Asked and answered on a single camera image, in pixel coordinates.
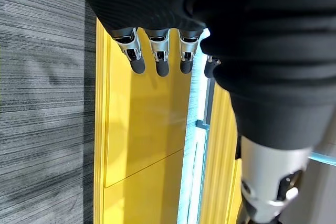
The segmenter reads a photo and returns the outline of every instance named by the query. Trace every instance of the striped carpet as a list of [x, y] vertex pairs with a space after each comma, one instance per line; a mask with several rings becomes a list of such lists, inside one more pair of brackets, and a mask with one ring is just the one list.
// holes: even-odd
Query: striped carpet
[[0, 223], [92, 223], [96, 18], [0, 0]]

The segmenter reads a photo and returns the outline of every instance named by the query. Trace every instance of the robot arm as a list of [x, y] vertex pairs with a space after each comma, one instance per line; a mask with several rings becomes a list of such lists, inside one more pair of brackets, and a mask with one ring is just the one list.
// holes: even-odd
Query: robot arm
[[169, 71], [168, 29], [179, 30], [181, 70], [189, 73], [198, 33], [209, 28], [205, 72], [214, 69], [230, 92], [242, 139], [245, 223], [277, 222], [335, 108], [336, 0], [87, 1], [138, 73], [145, 66], [136, 27], [145, 29], [161, 76]]

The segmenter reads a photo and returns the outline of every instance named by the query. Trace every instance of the robotic finger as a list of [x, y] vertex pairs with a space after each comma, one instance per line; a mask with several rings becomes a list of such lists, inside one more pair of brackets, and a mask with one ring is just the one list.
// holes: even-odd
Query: robotic finger
[[121, 51], [130, 61], [133, 71], [135, 73], [143, 73], [145, 71], [145, 62], [141, 55], [141, 46], [136, 30], [134, 27], [114, 30], [111, 32], [111, 37], [117, 42]]
[[169, 73], [169, 29], [149, 30], [145, 29], [149, 38], [151, 49], [154, 55], [156, 72], [159, 76], [166, 76]]
[[205, 63], [205, 68], [204, 68], [204, 75], [207, 78], [213, 78], [214, 77], [214, 69], [216, 66], [218, 66], [221, 61], [217, 59], [216, 57], [213, 57], [211, 55], [208, 55], [206, 63]]
[[178, 31], [180, 39], [181, 63], [180, 69], [182, 73], [190, 73], [193, 69], [193, 59], [197, 51], [198, 41], [203, 30], [199, 31]]

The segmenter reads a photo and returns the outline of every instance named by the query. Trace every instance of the yellow wall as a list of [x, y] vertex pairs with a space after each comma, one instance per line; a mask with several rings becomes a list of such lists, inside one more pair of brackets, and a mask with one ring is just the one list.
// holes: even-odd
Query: yellow wall
[[[103, 151], [104, 174], [99, 177], [95, 168], [94, 200], [103, 201], [100, 214], [95, 211], [95, 224], [177, 220], [191, 75], [180, 72], [176, 30], [170, 34], [170, 73], [164, 78], [156, 73], [144, 31], [138, 33], [146, 64], [140, 75], [132, 72], [118, 45], [97, 24], [97, 64], [106, 65], [97, 66], [97, 78], [105, 79], [96, 83], [96, 127], [105, 131], [96, 134], [95, 141], [102, 143], [96, 143], [96, 150]], [[100, 93], [106, 96], [105, 105], [97, 104], [104, 103], [97, 100]], [[105, 115], [97, 114], [97, 108]]]
[[210, 125], [200, 224], [235, 224], [242, 200], [237, 127], [229, 93], [217, 84]]

